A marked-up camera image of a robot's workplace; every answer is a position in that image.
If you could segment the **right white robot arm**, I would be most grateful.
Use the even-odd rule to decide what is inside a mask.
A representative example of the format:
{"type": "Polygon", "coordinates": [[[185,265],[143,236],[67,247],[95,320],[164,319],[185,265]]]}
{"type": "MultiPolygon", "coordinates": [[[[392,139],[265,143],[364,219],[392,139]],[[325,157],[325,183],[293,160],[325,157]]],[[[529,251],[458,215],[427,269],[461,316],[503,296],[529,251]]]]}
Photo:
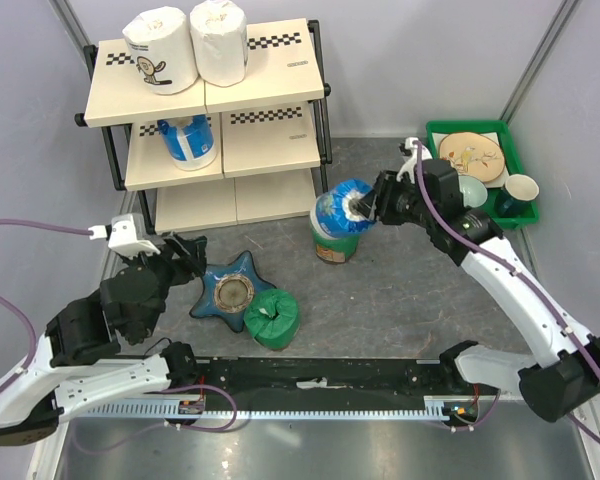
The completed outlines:
{"type": "Polygon", "coordinates": [[[492,218],[465,206],[459,176],[442,160],[381,172],[350,202],[353,212],[385,225],[415,224],[496,301],[525,340],[527,355],[473,341],[446,352],[438,368],[447,392],[472,383],[517,394],[548,422],[600,394],[600,336],[570,316],[519,260],[492,218]]]}

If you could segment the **blue roll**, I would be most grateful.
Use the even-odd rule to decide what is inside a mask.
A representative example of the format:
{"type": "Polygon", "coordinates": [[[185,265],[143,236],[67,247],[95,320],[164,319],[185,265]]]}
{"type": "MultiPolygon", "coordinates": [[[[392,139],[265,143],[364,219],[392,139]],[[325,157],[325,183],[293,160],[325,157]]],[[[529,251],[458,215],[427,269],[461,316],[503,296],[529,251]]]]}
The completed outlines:
{"type": "Polygon", "coordinates": [[[177,168],[196,171],[216,159],[217,145],[204,114],[159,120],[158,130],[177,168]]]}
{"type": "Polygon", "coordinates": [[[310,210],[312,228],[327,239],[342,239],[370,230],[374,222],[357,213],[351,203],[362,199],[372,187],[359,179],[339,183],[320,195],[310,210]]]}

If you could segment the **green roll near shelf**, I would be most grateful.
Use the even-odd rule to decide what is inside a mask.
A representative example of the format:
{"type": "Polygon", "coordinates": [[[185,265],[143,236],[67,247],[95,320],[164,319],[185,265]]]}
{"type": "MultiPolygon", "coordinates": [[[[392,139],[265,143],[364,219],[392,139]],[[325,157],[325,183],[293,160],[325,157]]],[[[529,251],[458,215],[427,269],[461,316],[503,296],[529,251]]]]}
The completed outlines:
{"type": "Polygon", "coordinates": [[[330,239],[312,232],[314,252],[316,256],[329,264],[344,264],[356,252],[359,236],[350,236],[340,239],[330,239]]]}

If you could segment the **beige three-tier shelf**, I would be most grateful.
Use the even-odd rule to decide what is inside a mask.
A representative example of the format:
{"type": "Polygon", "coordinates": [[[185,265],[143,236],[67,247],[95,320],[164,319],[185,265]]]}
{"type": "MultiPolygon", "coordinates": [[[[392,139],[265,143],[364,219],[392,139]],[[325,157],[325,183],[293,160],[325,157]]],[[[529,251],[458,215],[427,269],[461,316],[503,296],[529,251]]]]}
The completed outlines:
{"type": "Polygon", "coordinates": [[[197,80],[157,95],[141,81],[121,39],[89,45],[91,86],[81,127],[101,130],[114,186],[134,191],[148,230],[186,232],[304,216],[328,187],[331,161],[319,24],[293,19],[247,28],[245,79],[197,80]],[[158,124],[203,114],[216,158],[177,168],[158,124]]]}

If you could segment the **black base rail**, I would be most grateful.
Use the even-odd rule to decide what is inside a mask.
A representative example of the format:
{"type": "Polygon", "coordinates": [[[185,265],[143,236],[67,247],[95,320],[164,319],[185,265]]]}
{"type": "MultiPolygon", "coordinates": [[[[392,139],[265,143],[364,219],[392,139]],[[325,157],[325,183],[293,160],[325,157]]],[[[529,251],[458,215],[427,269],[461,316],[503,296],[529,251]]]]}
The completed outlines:
{"type": "Polygon", "coordinates": [[[258,391],[311,390],[475,397],[475,387],[449,373],[441,363],[413,359],[199,357],[192,374],[178,375],[167,386],[195,384],[203,386],[204,398],[214,394],[223,399],[211,391],[216,387],[234,401],[237,395],[258,391]]]}

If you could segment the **bird-painted ceramic plate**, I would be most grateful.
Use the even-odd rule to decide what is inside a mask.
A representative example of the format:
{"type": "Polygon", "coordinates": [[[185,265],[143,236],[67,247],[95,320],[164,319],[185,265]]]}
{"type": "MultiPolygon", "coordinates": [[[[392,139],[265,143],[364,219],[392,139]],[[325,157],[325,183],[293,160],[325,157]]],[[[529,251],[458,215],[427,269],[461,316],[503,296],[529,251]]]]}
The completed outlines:
{"type": "Polygon", "coordinates": [[[483,183],[496,180],[505,170],[505,157],[500,146],[478,133],[446,135],[440,141],[438,154],[459,174],[474,177],[483,183]]]}

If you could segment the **celadon ceramic bowl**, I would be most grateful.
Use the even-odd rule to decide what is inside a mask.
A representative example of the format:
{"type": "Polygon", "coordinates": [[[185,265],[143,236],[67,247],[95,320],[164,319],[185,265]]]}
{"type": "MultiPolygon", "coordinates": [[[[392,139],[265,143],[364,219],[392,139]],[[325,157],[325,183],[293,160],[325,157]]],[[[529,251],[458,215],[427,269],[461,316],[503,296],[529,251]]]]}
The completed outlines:
{"type": "Polygon", "coordinates": [[[485,204],[488,199],[488,190],[480,180],[472,176],[461,175],[458,177],[458,181],[465,207],[479,208],[485,204]]]}

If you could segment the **blue star-shaped dish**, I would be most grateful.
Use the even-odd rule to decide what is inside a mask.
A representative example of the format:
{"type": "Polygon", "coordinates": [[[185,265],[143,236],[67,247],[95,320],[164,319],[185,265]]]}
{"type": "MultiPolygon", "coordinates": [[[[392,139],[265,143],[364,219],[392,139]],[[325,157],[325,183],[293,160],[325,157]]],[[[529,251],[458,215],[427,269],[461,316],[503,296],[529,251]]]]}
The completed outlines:
{"type": "Polygon", "coordinates": [[[202,294],[189,316],[194,319],[219,318],[234,333],[243,331],[245,311],[255,296],[276,288],[259,275],[248,250],[241,252],[230,264],[208,265],[202,286],[202,294]]]}

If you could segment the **dark green white-lined cup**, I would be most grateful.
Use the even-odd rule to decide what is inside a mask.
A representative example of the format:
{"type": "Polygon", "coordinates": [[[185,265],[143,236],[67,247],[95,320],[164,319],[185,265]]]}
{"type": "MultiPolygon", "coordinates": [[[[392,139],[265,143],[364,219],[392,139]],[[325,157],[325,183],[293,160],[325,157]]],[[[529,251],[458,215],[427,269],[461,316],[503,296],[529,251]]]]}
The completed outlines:
{"type": "Polygon", "coordinates": [[[538,184],[530,176],[510,175],[495,198],[494,210],[503,218],[519,216],[527,210],[539,192],[538,184]]]}

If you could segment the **green plastic tray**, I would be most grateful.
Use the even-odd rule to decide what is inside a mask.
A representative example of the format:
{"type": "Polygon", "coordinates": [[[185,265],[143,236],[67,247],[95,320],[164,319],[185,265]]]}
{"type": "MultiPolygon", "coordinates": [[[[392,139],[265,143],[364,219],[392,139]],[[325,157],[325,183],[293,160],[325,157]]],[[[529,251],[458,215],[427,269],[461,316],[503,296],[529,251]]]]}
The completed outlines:
{"type": "Polygon", "coordinates": [[[527,210],[513,218],[499,217],[494,210],[495,198],[510,175],[525,174],[525,169],[509,131],[508,125],[500,120],[433,120],[426,125],[428,149],[434,158],[438,154],[440,141],[449,134],[458,132],[473,132],[494,140],[501,148],[505,157],[505,170],[494,181],[483,183],[488,190],[488,199],[482,208],[503,229],[519,229],[536,223],[539,213],[536,201],[532,201],[527,210]]]}

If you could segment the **green roll front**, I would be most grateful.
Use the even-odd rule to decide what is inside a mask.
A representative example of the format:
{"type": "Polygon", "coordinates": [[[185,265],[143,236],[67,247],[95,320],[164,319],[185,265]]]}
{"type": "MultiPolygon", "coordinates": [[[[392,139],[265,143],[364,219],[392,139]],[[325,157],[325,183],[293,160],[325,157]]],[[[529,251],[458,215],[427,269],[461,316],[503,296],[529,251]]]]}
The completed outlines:
{"type": "Polygon", "coordinates": [[[256,342],[270,350],[283,350],[300,326],[298,302],[285,290],[262,291],[245,310],[243,320],[256,342]]]}

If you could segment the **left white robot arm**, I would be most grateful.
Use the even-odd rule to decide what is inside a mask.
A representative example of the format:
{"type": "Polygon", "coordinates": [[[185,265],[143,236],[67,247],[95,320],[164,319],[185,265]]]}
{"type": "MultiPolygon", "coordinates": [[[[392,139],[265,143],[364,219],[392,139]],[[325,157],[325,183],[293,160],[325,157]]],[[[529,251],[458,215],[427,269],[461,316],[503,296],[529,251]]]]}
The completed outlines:
{"type": "Polygon", "coordinates": [[[171,288],[204,275],[207,239],[165,236],[153,254],[123,268],[89,296],[70,302],[46,326],[32,357],[0,379],[0,447],[23,446],[97,405],[199,382],[190,345],[174,342],[135,364],[111,364],[122,341],[143,343],[166,310],[171,288]]]}

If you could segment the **white cartoon-print roll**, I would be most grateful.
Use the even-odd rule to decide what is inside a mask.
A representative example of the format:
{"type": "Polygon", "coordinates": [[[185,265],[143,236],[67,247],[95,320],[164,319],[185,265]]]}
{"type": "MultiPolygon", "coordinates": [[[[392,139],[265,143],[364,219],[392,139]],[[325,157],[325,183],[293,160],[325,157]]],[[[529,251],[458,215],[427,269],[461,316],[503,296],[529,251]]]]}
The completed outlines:
{"type": "Polygon", "coordinates": [[[144,84],[154,94],[180,93],[198,79],[188,18],[163,6],[138,14],[122,30],[144,84]]]}

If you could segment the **plain white roll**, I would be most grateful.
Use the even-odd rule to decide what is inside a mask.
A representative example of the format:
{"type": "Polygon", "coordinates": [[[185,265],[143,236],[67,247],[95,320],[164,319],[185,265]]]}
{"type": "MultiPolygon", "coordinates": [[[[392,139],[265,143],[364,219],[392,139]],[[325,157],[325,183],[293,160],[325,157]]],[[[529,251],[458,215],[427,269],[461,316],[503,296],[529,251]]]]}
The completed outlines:
{"type": "Polygon", "coordinates": [[[247,19],[233,1],[204,1],[189,13],[196,66],[208,83],[229,87],[244,80],[248,64],[247,19]]]}

